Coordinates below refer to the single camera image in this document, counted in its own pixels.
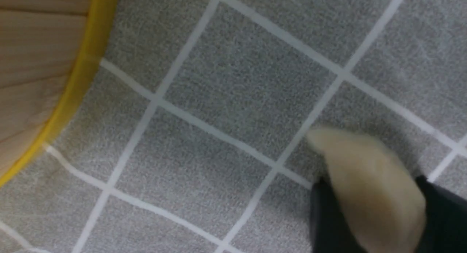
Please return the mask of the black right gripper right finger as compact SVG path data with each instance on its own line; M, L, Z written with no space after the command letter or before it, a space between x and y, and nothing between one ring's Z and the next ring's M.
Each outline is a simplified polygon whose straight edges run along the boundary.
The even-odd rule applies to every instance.
M467 201L419 176L416 184L426 202L427 223L417 253L465 253L467 251Z

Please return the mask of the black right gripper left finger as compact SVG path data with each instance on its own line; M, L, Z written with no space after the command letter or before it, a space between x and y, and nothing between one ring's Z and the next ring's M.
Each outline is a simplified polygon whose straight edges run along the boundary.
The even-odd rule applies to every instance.
M313 253L363 253L349 230L329 181L320 177L310 193L310 242Z

